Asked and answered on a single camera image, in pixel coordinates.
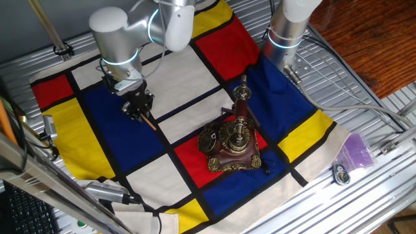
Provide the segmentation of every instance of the white square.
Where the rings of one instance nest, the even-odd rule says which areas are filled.
[[[230,109],[233,104],[223,89],[161,122],[159,127],[173,144],[189,133],[213,121],[221,115],[221,107]]]
[[[159,61],[144,66],[142,73],[152,72]],[[146,80],[147,89],[155,95],[151,110],[155,119],[219,86],[190,46],[165,56],[159,69]]]
[[[101,68],[99,68],[99,59],[94,60],[84,66],[81,66],[72,71],[73,78],[77,81],[80,90],[102,81],[104,76]]]
[[[127,180],[144,202],[154,209],[173,205],[190,194],[167,154],[128,175]]]

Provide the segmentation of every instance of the mondrian pattern cloth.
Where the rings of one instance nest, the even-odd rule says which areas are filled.
[[[274,67],[224,0],[203,4],[189,46],[167,53],[148,79],[156,131],[120,110],[125,101],[103,86],[99,57],[32,89],[42,112],[53,116],[55,144],[76,178],[117,180],[158,211],[178,214],[180,233],[240,233],[330,165],[349,132]],[[161,49],[149,44],[140,52],[143,74],[156,67]],[[210,173],[197,148],[206,123],[232,119],[220,109],[233,104],[243,73],[268,176],[262,169]]]

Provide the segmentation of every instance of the metal grid table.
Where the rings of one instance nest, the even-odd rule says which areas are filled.
[[[253,39],[261,45],[264,28],[270,21],[268,1],[227,2]],[[308,33],[323,40],[312,28]],[[74,47],[75,57],[96,49],[91,34],[70,40],[68,43]],[[27,112],[29,124],[35,130],[43,128],[43,122],[30,88],[29,78],[39,71],[61,63],[60,57],[54,55],[50,49],[45,49],[0,65],[0,75],[3,76],[12,97]],[[321,104],[337,106],[365,102],[386,107],[349,67],[341,66],[331,54],[318,45],[303,41],[294,68],[311,97]],[[409,89],[416,97],[414,87]],[[388,97],[388,101],[385,102],[395,111],[394,105],[401,108],[407,101],[398,96],[396,99]],[[328,168],[303,191],[254,225],[248,233],[350,233],[356,227],[362,228],[360,224],[366,224],[359,231],[365,233],[416,200],[414,197],[408,198],[381,217],[376,216],[384,207],[399,200],[406,191],[416,185],[416,154],[412,144],[402,146],[387,155],[382,155],[380,151],[381,146],[398,136],[395,132],[401,131],[396,123],[384,114],[363,109],[326,114],[349,131],[362,131],[377,155],[378,164],[352,172],[352,181],[345,187],[334,183]],[[410,120],[415,123],[416,116]],[[70,175],[62,160],[58,160],[56,164]],[[58,224],[63,228],[62,233],[69,232],[70,218],[58,210],[55,214],[59,217]]]

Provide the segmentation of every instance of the metal bracket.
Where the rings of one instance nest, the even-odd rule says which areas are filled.
[[[390,142],[387,145],[381,148],[381,151],[384,155],[388,154],[390,151],[397,149],[394,142]]]
[[[406,130],[396,138],[392,139],[389,143],[380,148],[385,155],[390,151],[399,148],[401,145],[411,141],[412,144],[416,144],[416,125]]]

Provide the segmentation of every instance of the blue square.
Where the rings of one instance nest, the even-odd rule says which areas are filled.
[[[269,166],[270,175],[262,169],[238,171],[203,193],[215,215],[220,215],[286,169],[273,151],[261,158]]]
[[[240,83],[234,82],[230,88]],[[247,84],[252,91],[248,105],[273,140],[287,134],[291,126],[315,109],[264,55],[256,67],[248,70]]]
[[[104,86],[88,91],[84,99],[123,171],[163,150],[155,131],[124,114],[125,100]]]

